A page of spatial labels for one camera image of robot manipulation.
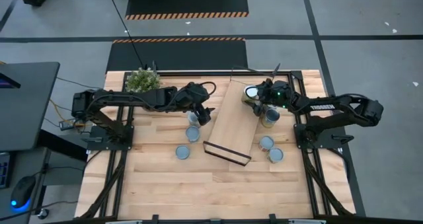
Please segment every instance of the wooden table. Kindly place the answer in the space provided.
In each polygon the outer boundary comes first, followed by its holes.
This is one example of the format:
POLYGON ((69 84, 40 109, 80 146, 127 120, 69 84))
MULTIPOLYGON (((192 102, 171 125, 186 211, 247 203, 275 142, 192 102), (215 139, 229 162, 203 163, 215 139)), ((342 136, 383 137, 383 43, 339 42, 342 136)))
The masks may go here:
MULTIPOLYGON (((302 73, 307 96, 326 96, 318 70, 302 73)), ((264 79, 233 77, 253 85, 264 79)), ((123 80, 124 71, 108 72, 105 89, 120 91, 123 80)), ((281 118, 273 128, 258 124, 250 151, 252 160, 243 167, 204 153, 202 146, 213 128, 229 77, 162 77, 161 80, 163 86, 178 88, 190 81, 215 82, 217 90, 204 106, 216 110, 211 113, 212 121, 201 128, 200 140, 188 144, 190 157, 180 161, 175 149, 188 143, 186 114, 150 113, 135 108, 134 146, 128 153, 118 219, 151 219, 153 214, 159 214, 160 219, 267 219, 270 213, 275 213, 277 218, 313 216, 303 159, 295 144, 293 114, 279 109, 281 118), (258 141, 264 135, 271 135, 276 147, 284 152, 282 162, 271 164, 259 150, 258 141)), ((103 112, 116 118, 117 108, 103 108, 103 112)), ((354 212, 342 159, 324 149, 320 150, 320 157, 328 187, 346 209, 354 212)), ((109 151, 103 151, 86 168, 75 216, 83 214, 102 190, 108 158, 109 151)), ((323 213, 320 191, 316 184, 315 187, 319 211, 323 213)), ((113 196, 111 191, 107 214, 111 214, 113 196)))

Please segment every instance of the potted plant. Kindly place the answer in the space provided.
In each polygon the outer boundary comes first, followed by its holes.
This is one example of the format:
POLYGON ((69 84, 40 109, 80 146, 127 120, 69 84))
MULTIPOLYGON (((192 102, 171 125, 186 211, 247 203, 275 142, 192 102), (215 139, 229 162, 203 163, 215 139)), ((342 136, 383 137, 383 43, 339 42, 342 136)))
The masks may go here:
POLYGON ((160 76, 150 68, 147 70, 139 68, 126 79, 127 92, 144 93, 158 88, 160 88, 160 76))

